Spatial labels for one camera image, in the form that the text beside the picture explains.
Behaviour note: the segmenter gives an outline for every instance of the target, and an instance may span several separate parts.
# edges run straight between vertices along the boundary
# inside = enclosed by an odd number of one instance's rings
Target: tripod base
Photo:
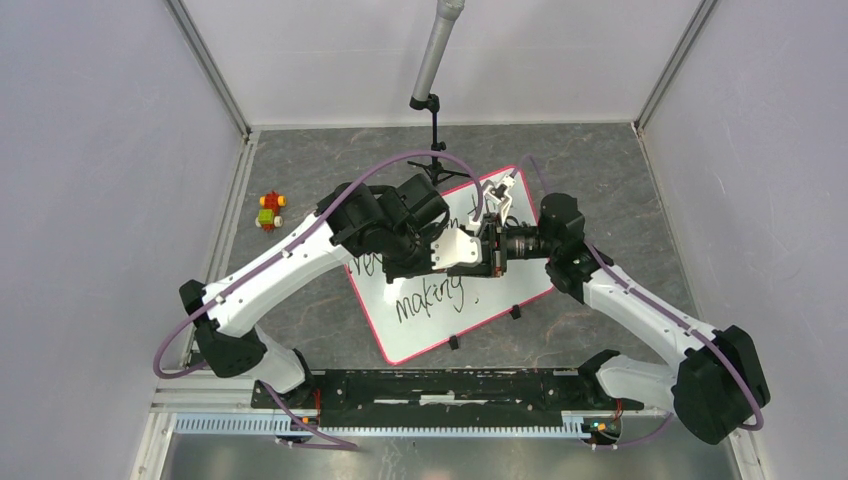
[[[432,183],[434,187],[438,186],[440,183],[450,180],[453,177],[471,178],[470,175],[465,172],[457,172],[455,170],[445,169],[445,167],[442,165],[442,162],[440,162],[437,158],[433,158],[430,165],[425,165],[423,163],[413,161],[408,161],[406,163],[414,167],[423,169],[424,172],[427,173],[427,177],[430,178],[430,183]]]

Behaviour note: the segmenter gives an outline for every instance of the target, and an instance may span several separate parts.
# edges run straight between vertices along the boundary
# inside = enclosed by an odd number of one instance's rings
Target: black marker writing
[[[355,271],[357,275],[362,275],[365,272],[365,275],[369,277],[374,276],[378,264],[383,265],[383,259],[373,253],[356,257],[351,262],[352,264],[348,266],[351,273]]]
[[[461,277],[445,278],[441,282],[433,283],[427,277],[421,279],[421,291],[407,295],[395,301],[395,311],[398,323],[409,320],[421,312],[430,318],[430,307],[439,305],[447,300],[458,300],[451,303],[456,313],[461,313],[465,306],[465,287],[462,286]]]
[[[486,197],[486,201],[483,202],[483,210],[485,212],[490,212],[493,210],[497,210],[498,205],[489,197]],[[466,215],[471,215],[472,213],[477,211],[477,196],[473,193],[471,194],[471,210],[468,211]]]

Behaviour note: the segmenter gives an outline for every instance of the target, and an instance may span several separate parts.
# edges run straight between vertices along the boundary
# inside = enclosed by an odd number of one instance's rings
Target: cable
[[[600,435],[600,436],[602,436],[602,437],[604,437],[604,438],[607,438],[607,439],[609,439],[609,440],[612,440],[613,442],[618,442],[619,440],[621,440],[621,434],[619,434],[619,436],[617,436],[617,437],[614,437],[614,436],[612,436],[612,435],[608,434],[607,432],[603,432],[603,431],[600,431],[600,430],[598,430],[598,431],[597,431],[597,432],[595,432],[595,433],[597,433],[598,435]]]
[[[624,413],[624,403],[620,398],[615,399],[615,415],[612,417],[612,423],[615,423],[616,420],[621,418],[621,415]]]
[[[521,170],[521,166],[524,165],[524,163],[527,161],[533,164],[533,168],[536,170],[536,175],[539,176],[539,181],[542,182],[542,190],[544,190],[545,195],[551,193],[551,187],[550,185],[548,185],[548,181],[545,179],[545,175],[542,173],[542,169],[539,167],[539,163],[536,161],[536,157],[529,153],[521,157],[521,160],[518,162],[518,165],[516,165],[515,168],[512,169],[512,172],[510,172],[509,176],[515,178],[515,176],[518,175],[518,171]]]
[[[685,320],[678,317],[669,309],[663,307],[662,305],[654,301],[654,299],[648,297],[641,291],[631,287],[626,281],[624,281],[624,279],[618,276],[609,267],[609,265],[607,265],[603,261],[603,259],[601,259],[600,254],[598,254],[598,251],[595,249],[595,246],[592,245],[592,243],[588,239],[584,240],[584,243],[589,249],[589,252],[592,254],[592,257],[594,257],[595,261],[598,262],[598,265],[600,265],[601,268],[604,269],[604,272],[606,272],[607,275],[612,277],[612,279],[617,284],[621,285],[621,287],[624,288],[625,291],[630,292],[631,294],[633,294],[634,297],[648,304],[648,306],[650,306],[651,308],[653,308],[654,310],[674,322],[678,327],[689,332],[690,335],[692,335],[701,343],[703,343],[704,346],[707,347],[707,349],[709,349],[713,353],[713,355],[716,356],[716,358],[718,358],[718,361],[721,362],[725,369],[727,369],[727,372],[730,373],[731,377],[733,377],[733,381],[735,381],[736,385],[739,386],[739,390],[742,391],[742,395],[745,396],[745,400],[748,401],[748,405],[750,405],[751,411],[754,413],[754,424],[748,425],[743,423],[739,426],[739,428],[743,430],[761,430],[764,424],[763,412],[762,410],[760,410],[760,406],[757,404],[757,400],[754,398],[754,394],[751,393],[751,389],[748,388],[748,385],[745,383],[745,380],[742,378],[742,375],[740,375],[739,371],[736,370],[736,367],[734,367],[733,364],[730,363],[730,360],[727,358],[727,356],[721,350],[719,350],[719,348],[715,346],[713,342],[711,342],[706,336],[704,336],[704,334],[702,334],[698,330],[693,329],[692,326],[689,325]]]
[[[660,426],[656,430],[649,433],[648,435],[645,435],[642,438],[638,438],[636,440],[631,440],[629,442],[624,442],[624,443],[616,443],[615,445],[592,444],[591,445],[592,450],[618,450],[619,448],[622,448],[622,447],[635,447],[637,445],[641,445],[643,443],[650,442],[651,440],[660,436],[668,428],[668,426],[671,425],[671,420],[673,418],[674,418],[674,415],[669,413],[668,415],[666,415],[665,420],[663,420],[663,423],[661,423]]]
[[[517,218],[510,215],[510,216],[506,217],[506,220],[504,220],[504,226],[517,228],[517,227],[521,226],[521,223],[518,221]]]
[[[403,160],[406,160],[406,159],[409,159],[409,158],[416,158],[416,157],[439,157],[439,158],[442,158],[444,160],[451,161],[451,162],[459,165],[459,167],[462,168],[463,170],[465,170],[465,172],[468,173],[468,175],[471,177],[471,180],[474,182],[474,185],[477,187],[477,209],[474,213],[474,221],[477,221],[477,220],[480,219],[480,216],[483,214],[483,205],[484,205],[483,186],[480,184],[480,179],[477,178],[477,176],[474,174],[474,171],[471,170],[471,167],[469,167],[467,163],[465,163],[463,160],[461,160],[461,159],[459,159],[459,158],[457,158],[457,157],[455,157],[455,156],[453,156],[449,153],[446,153],[446,152],[436,152],[436,151],[431,151],[431,150],[411,150],[409,152],[400,153],[400,154],[394,155],[392,157],[389,157],[389,158],[383,160],[382,162],[372,166],[368,170],[366,170],[365,173],[360,175],[359,178],[357,178],[350,185],[348,185],[348,187],[345,188],[344,191],[335,200],[333,200],[333,202],[330,204],[330,206],[327,207],[326,210],[324,210],[324,213],[322,213],[318,217],[318,219],[312,225],[309,226],[309,228],[307,228],[302,234],[297,236],[297,238],[295,238],[294,240],[289,242],[285,247],[283,247],[283,252],[281,252],[282,255],[274,255],[271,258],[269,258],[268,260],[257,265],[256,268],[254,268],[253,270],[250,270],[249,272],[244,274],[242,277],[236,279],[227,288],[221,290],[218,293],[218,296],[222,297],[222,298],[228,297],[237,288],[239,288],[240,286],[242,286],[246,282],[250,281],[250,279],[252,279],[256,275],[259,275],[260,273],[265,271],[268,267],[270,267],[271,265],[276,263],[278,260],[284,258],[284,255],[288,256],[286,254],[290,254],[295,248],[297,248],[298,246],[303,244],[303,242],[305,242],[313,233],[315,233],[315,231],[317,231],[321,227],[321,225],[327,220],[327,218],[330,215],[332,215],[333,212],[336,211],[336,209],[339,207],[339,205],[341,205],[342,202],[344,202],[345,199],[347,199],[347,197],[353,192],[353,190],[356,187],[358,187],[359,185],[361,185],[369,177],[371,177],[372,175],[377,173],[379,170],[381,170],[385,167],[388,167],[389,165],[392,165],[394,163],[397,163],[397,162],[400,162],[400,161],[403,161]],[[209,311],[209,309],[211,309],[212,307],[214,307],[217,304],[218,304],[218,302],[214,299],[205,303],[203,306],[201,306],[199,309],[195,310],[191,315],[189,315],[185,320],[180,322],[168,334],[168,336],[165,337],[165,340],[162,341],[162,343],[159,345],[159,348],[156,350],[156,354],[153,356],[153,372],[156,374],[157,377],[163,378],[163,379],[180,378],[180,377],[188,375],[189,373],[194,372],[194,371],[196,371],[200,368],[203,368],[204,366],[207,365],[207,363],[204,361],[204,362],[201,362],[197,365],[193,365],[189,368],[186,368],[185,370],[181,370],[181,371],[175,372],[175,373],[163,372],[162,367],[161,367],[162,356],[165,354],[165,351],[168,349],[168,346],[171,344],[172,341],[174,341],[174,339],[177,337],[177,335],[179,335],[180,332],[182,332],[183,329],[185,329],[191,322],[193,322],[198,317],[200,317],[200,315],[206,313],[207,311]]]
[[[328,442],[335,443],[335,445],[324,445],[324,444],[315,445],[315,444],[309,444],[309,443],[293,443],[293,442],[290,442],[289,446],[294,447],[294,448],[311,448],[311,449],[314,449],[314,450],[346,450],[346,451],[349,451],[349,452],[355,452],[355,451],[359,450],[359,446],[355,443],[348,442],[347,440],[342,440],[341,438],[338,438],[338,437],[333,437],[332,435],[327,435],[326,433],[319,432],[317,428],[315,428],[312,425],[309,425],[307,423],[304,423],[303,420],[301,420],[297,415],[295,415],[294,413],[292,413],[291,410],[289,410],[289,407],[286,406],[286,403],[283,402],[283,399],[280,398],[279,395],[277,395],[277,392],[275,392],[274,389],[271,388],[270,385],[263,382],[262,380],[260,380],[259,383],[261,383],[262,386],[265,387],[265,390],[267,390],[268,394],[271,395],[271,398],[274,399],[274,403],[276,403],[277,406],[280,407],[280,409],[283,412],[285,412],[286,415],[288,415],[289,418],[291,418],[292,421],[295,424],[297,424],[298,427],[310,432],[311,434],[315,435],[316,437],[323,438],[324,440],[326,440]]]

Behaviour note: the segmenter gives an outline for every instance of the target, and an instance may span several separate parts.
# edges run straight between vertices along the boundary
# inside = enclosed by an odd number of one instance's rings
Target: colorful toy
[[[259,197],[259,215],[256,217],[256,226],[266,232],[283,226],[283,217],[280,216],[280,207],[286,206],[286,197],[271,190],[271,193]]]

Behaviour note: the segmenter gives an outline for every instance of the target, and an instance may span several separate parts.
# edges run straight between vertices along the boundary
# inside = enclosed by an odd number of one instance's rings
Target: white wall
[[[773,478],[848,471],[848,3],[719,2],[648,125],[707,321],[753,335]]]
[[[186,0],[254,125],[426,124],[408,107],[436,0]],[[446,122],[630,121],[697,0],[468,0]]]
[[[164,3],[0,3],[0,478],[123,479],[239,136]]]

